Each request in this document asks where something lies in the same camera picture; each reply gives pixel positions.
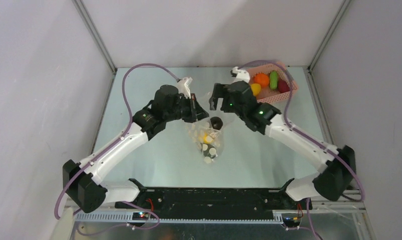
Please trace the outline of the clear dotted zip top bag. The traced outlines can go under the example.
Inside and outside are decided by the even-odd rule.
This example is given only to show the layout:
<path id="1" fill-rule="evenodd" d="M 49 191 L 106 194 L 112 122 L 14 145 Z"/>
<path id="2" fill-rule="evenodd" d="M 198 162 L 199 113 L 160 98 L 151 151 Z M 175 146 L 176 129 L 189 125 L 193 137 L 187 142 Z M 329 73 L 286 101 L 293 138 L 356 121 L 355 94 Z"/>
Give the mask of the clear dotted zip top bag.
<path id="1" fill-rule="evenodd" d="M 212 164 L 224 150 L 224 131 L 236 116 L 220 110 L 209 111 L 209 117 L 195 123 L 186 123 L 189 138 L 197 147 L 203 161 Z"/>

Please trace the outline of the orange fruit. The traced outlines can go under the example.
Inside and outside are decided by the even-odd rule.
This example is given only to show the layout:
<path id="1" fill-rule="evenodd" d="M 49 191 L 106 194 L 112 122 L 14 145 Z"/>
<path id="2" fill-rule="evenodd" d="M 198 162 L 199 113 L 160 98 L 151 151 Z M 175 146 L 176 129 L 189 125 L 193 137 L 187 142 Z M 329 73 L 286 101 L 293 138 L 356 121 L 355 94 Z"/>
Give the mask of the orange fruit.
<path id="1" fill-rule="evenodd" d="M 253 78 L 254 82 L 256 84 L 259 84 L 262 88 L 268 88 L 270 84 L 270 78 L 269 75 L 265 73 L 258 73 L 254 76 Z"/>

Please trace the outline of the dark green avocado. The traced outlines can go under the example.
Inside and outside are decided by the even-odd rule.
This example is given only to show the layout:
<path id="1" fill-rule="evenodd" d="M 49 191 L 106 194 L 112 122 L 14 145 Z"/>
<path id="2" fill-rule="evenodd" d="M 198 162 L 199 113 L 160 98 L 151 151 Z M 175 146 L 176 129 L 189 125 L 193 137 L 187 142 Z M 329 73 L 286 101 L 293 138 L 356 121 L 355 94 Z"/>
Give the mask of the dark green avocado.
<path id="1" fill-rule="evenodd" d="M 204 143 L 202 145 L 201 150 L 202 150 L 202 153 L 203 153 L 204 157 L 214 159 L 214 158 L 216 158 L 218 156 L 217 149 L 211 144 L 205 144 Z"/>

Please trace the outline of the yellow lemon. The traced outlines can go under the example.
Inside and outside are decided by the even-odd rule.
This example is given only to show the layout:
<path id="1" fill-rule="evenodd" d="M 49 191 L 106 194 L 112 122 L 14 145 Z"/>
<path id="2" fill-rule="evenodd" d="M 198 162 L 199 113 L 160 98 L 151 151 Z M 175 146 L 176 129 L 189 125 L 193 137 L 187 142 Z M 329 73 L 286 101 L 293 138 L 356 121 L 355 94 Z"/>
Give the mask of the yellow lemon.
<path id="1" fill-rule="evenodd" d="M 260 94 L 262 86 L 258 83 L 253 83 L 250 85 L 253 95 L 256 97 Z"/>

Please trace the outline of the aluminium frame rail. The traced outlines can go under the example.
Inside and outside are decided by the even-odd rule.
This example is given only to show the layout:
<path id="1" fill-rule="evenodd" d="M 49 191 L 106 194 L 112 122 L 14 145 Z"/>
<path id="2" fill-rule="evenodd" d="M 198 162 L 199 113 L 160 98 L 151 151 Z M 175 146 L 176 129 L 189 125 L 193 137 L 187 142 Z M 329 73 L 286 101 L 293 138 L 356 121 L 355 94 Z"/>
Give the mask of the aluminium frame rail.
<path id="1" fill-rule="evenodd" d="M 116 201 L 74 218 L 79 222 L 132 223 L 281 223 L 283 213 L 363 213 L 364 204 L 345 198 L 332 202 L 321 197 L 293 201 L 283 192 L 267 188 L 142 189 L 132 202 Z"/>

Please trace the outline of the red fruit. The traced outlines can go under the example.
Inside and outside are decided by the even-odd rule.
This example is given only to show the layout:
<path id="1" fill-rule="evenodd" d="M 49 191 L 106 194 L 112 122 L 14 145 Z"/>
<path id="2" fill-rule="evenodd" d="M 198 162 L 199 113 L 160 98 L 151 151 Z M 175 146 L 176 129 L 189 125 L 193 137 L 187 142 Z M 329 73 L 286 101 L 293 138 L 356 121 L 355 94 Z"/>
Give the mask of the red fruit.
<path id="1" fill-rule="evenodd" d="M 281 94 L 283 94 L 290 91 L 290 86 L 285 80 L 279 79 L 277 82 L 277 89 Z"/>

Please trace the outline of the dark brown fruit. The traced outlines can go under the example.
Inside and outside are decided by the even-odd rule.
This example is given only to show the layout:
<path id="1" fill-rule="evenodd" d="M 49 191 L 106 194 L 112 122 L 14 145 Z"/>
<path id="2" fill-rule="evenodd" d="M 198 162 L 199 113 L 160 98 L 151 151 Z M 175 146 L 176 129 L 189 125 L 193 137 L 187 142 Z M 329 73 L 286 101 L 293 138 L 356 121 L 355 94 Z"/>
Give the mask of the dark brown fruit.
<path id="1" fill-rule="evenodd" d="M 223 120 L 218 116 L 211 117 L 209 119 L 209 122 L 210 122 L 211 128 L 213 128 L 214 130 L 219 131 L 223 128 Z"/>

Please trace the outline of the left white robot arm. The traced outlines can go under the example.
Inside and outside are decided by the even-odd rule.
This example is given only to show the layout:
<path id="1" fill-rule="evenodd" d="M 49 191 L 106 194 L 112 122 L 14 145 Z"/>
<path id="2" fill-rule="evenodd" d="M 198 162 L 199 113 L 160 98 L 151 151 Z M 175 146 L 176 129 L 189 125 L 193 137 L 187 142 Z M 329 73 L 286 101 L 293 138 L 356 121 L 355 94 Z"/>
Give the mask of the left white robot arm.
<path id="1" fill-rule="evenodd" d="M 196 123 L 208 117 L 195 94 L 184 95 L 175 86 L 161 86 L 114 140 L 80 162 L 69 160 L 63 165 L 66 194 L 84 213 L 91 213 L 105 203 L 121 201 L 134 208 L 143 207 L 147 195 L 135 183 L 107 185 L 104 182 L 107 174 L 132 151 L 163 131 L 168 122 Z"/>

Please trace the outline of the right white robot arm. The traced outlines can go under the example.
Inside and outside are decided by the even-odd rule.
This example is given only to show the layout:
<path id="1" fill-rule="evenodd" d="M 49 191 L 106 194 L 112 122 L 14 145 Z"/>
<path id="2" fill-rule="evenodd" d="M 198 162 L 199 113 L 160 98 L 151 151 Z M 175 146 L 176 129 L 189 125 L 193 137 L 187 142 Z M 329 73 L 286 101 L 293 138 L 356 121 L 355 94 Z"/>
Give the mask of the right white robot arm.
<path id="1" fill-rule="evenodd" d="M 292 124 L 279 109 L 257 102 L 251 87 L 244 81 L 216 83 L 210 97 L 210 109 L 216 110 L 223 99 L 221 111 L 236 114 L 254 132 L 275 139 L 306 158 L 317 173 L 289 180 L 281 188 L 280 204 L 292 209 L 306 198 L 321 196 L 337 201 L 353 180 L 354 150 L 320 142 Z"/>

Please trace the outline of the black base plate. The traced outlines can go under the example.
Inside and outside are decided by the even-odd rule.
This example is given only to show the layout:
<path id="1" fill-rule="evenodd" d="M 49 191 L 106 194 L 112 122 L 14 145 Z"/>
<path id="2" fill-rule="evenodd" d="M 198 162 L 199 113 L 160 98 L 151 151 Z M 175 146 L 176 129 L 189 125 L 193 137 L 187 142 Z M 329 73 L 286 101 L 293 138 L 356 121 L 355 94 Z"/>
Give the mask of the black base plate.
<path id="1" fill-rule="evenodd" d="M 272 220 L 277 210 L 312 209 L 276 188 L 145 187 L 132 203 L 163 220 Z"/>

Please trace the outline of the green cucumber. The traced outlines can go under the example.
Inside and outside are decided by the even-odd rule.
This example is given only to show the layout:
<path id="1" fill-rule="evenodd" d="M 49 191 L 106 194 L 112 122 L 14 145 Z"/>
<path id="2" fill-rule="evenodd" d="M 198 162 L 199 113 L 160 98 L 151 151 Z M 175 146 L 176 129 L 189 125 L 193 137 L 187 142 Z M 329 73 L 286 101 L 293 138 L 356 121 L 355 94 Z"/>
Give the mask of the green cucumber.
<path id="1" fill-rule="evenodd" d="M 278 72 L 277 71 L 272 71 L 270 74 L 269 74 L 269 79 L 270 79 L 270 82 L 269 82 L 269 87 L 270 87 L 270 89 L 271 90 L 276 90 L 277 89 L 277 82 L 278 82 L 278 80 L 279 80 L 279 75 L 278 75 Z"/>

